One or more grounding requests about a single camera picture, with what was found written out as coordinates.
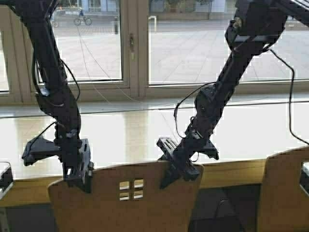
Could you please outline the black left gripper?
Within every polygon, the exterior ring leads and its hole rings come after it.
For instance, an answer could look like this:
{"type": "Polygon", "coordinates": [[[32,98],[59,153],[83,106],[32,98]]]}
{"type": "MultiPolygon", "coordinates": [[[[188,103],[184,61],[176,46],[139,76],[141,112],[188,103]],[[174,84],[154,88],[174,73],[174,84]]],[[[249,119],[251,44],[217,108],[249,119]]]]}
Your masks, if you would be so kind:
{"type": "Polygon", "coordinates": [[[94,164],[89,140],[59,136],[56,144],[60,147],[64,182],[69,188],[78,187],[85,193],[91,193],[94,164]]]}

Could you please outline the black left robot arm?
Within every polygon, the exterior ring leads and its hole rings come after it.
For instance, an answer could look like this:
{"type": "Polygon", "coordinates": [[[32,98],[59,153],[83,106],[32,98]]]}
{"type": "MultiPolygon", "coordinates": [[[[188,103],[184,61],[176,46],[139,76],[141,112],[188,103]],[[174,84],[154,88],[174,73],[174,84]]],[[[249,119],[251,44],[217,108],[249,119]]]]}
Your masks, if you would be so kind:
{"type": "Polygon", "coordinates": [[[57,0],[2,0],[26,27],[32,44],[32,75],[40,73],[44,87],[36,81],[36,100],[41,111],[55,119],[55,138],[41,134],[28,141],[22,160],[25,166],[58,156],[63,179],[85,193],[92,191],[94,164],[87,139],[80,138],[81,115],[77,99],[67,82],[65,65],[60,57],[50,18],[57,0]]]}

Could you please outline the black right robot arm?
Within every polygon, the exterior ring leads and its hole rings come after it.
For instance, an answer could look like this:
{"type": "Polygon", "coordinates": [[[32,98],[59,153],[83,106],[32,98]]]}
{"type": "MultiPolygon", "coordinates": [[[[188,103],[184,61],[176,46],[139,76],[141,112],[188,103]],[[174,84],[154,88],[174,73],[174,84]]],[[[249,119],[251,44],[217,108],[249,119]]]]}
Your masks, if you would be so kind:
{"type": "Polygon", "coordinates": [[[200,172],[191,161],[195,153],[219,158],[211,136],[252,58],[271,50],[282,35],[288,17],[303,25],[309,23],[306,0],[238,0],[235,7],[234,18],[225,32],[230,55],[217,80],[197,90],[194,101],[197,113],[191,117],[184,137],[178,144],[168,137],[157,141],[163,151],[161,159],[169,163],[160,181],[161,189],[180,178],[197,179],[200,172]]]}

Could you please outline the robot base left corner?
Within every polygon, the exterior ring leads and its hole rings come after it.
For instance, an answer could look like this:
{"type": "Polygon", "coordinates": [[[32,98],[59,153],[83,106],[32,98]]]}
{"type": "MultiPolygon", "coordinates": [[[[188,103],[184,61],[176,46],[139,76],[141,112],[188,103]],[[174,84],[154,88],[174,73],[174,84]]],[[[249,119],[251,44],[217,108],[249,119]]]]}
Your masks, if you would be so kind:
{"type": "Polygon", "coordinates": [[[10,162],[0,162],[0,199],[2,200],[14,184],[14,177],[10,162]]]}

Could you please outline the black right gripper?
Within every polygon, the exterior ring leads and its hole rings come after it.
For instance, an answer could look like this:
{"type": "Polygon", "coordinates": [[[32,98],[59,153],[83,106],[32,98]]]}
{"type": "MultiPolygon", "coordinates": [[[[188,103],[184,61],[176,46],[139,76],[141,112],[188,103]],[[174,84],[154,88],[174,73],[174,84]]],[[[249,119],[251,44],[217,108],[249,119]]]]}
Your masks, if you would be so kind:
{"type": "Polygon", "coordinates": [[[168,168],[160,183],[160,189],[164,189],[179,178],[185,181],[195,181],[200,171],[192,164],[189,151],[182,144],[177,144],[170,137],[159,137],[156,145],[162,151],[159,161],[167,161],[168,168]]]}

